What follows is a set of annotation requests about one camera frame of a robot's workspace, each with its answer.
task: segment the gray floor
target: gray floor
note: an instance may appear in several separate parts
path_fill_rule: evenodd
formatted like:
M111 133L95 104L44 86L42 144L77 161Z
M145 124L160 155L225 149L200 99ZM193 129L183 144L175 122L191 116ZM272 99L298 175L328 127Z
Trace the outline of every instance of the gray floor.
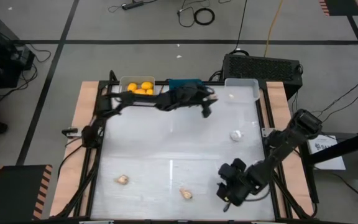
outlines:
M177 21L181 0L160 0L130 11L119 9L114 14L107 11L108 6L122 2L128 1L80 0L67 39L235 40L244 3L234 0L218 4L217 0L211 0L216 20L210 26L195 25L187 29ZM0 1L0 18L21 39L58 40L72 3L73 0ZM241 39L265 40L278 3L278 0L249 0ZM189 15L181 18L183 23L191 22ZM358 26L358 17L354 19ZM272 39L357 40L347 18L325 16L318 0L286 0ZM54 53L57 45L35 47ZM255 56L264 52L264 45L239 47ZM156 80L191 77L207 80L221 68L224 54L233 48L224 44L64 45L25 164L58 167L66 142L60 131L71 124L82 81L105 80L111 69L118 78L151 75ZM321 110L358 82L358 45L271 45L268 56L296 59L303 64L304 85L299 91L299 108ZM0 136L0 165L16 163L52 58L43 64L36 63L40 74L28 89L13 93L0 104L0 120L9 125L9 131ZM358 89L332 110L346 105L357 95ZM324 131L358 133L358 100L332 115L324 123ZM319 174L316 183L320 197L318 218L358 223L357 195L335 177ZM358 189L358 181L351 183ZM44 217L48 216L55 184L54 173Z

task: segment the black and orange striped board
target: black and orange striped board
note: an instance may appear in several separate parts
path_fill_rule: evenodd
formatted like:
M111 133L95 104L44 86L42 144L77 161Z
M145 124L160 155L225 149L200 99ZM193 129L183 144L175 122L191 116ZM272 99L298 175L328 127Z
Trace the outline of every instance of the black and orange striped board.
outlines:
M0 223L39 220L51 165L0 167Z
M326 16L358 16L357 0L318 0Z

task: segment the white container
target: white container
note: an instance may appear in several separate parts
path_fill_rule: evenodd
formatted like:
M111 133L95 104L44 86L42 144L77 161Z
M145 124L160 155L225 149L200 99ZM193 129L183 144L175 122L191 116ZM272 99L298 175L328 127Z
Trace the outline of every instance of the white container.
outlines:
M224 81L224 100L228 103L253 103L259 99L256 79L227 78Z
M155 92L155 78L154 77L150 77L150 76L131 76L131 77L122 77L119 80L119 92L125 92L127 91L127 87L130 83L136 83L137 88L140 89L140 86L142 85L143 82L150 82L153 83L153 93L154 95L156 95L157 93Z

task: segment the container of oranges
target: container of oranges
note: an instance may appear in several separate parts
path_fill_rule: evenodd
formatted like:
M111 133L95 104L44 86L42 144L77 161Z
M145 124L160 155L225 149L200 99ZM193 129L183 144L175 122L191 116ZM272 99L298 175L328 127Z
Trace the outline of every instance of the container of oranges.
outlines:
M155 95L154 77L122 77L119 80L119 91L131 91L135 94Z

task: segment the floor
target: floor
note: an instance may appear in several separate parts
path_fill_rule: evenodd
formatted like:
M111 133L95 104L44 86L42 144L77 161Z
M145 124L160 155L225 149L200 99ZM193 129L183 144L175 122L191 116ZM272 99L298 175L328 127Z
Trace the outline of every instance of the floor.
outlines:
M48 61L35 63L39 76L30 87L0 104L0 120L9 125L9 131L0 135L0 166L23 162L58 167L67 141L60 131L71 124L82 81L106 80L111 69L118 78L151 75L156 80L207 80L221 68L224 54L234 48L244 8L244 1L218 4L210 0L216 20L210 26L184 28L176 14L181 0L108 12L109 6L124 2L129 0L0 0L1 20L20 39L52 52ZM263 56L279 2L248 1L239 48ZM191 23L188 11L181 21ZM358 16L329 17L318 0L285 0L271 39L268 57L299 60L305 68L299 108L321 110L358 83ZM358 89L330 111L357 96ZM324 131L358 133L358 100L332 115ZM357 195L335 177L316 175L316 183L318 218L358 223ZM358 181L351 184L358 189ZM45 218L55 185L54 174Z

